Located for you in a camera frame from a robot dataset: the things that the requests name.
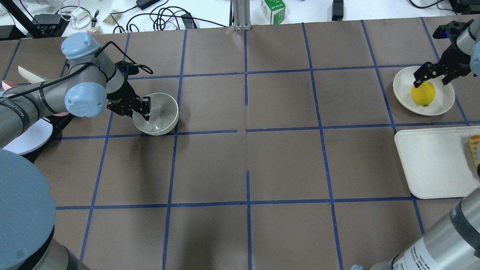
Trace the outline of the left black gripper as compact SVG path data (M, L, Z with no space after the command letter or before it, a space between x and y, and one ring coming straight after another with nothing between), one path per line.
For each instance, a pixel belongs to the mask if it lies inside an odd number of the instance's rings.
M120 116L132 117L133 112L139 113L145 121L150 120L151 98L138 96L130 83L125 80L121 87L107 94L106 108Z

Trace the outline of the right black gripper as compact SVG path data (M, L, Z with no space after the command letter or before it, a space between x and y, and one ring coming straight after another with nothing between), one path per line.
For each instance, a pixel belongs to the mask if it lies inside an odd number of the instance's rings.
M443 85L448 85L454 79L470 73L470 55L461 51L457 45L450 45L437 63L425 62L414 72L413 86L417 89L425 81L440 76L443 76Z

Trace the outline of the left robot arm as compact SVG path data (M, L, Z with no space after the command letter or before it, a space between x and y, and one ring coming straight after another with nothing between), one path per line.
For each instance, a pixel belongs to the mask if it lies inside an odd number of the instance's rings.
M29 160L5 150L37 121L58 113L94 117L108 108L149 119L150 99L139 97L127 82L139 69L133 59L113 63L91 34L67 37L61 51L69 74L20 87L1 95L1 269L87 270L88 267L54 238L56 205L50 185Z

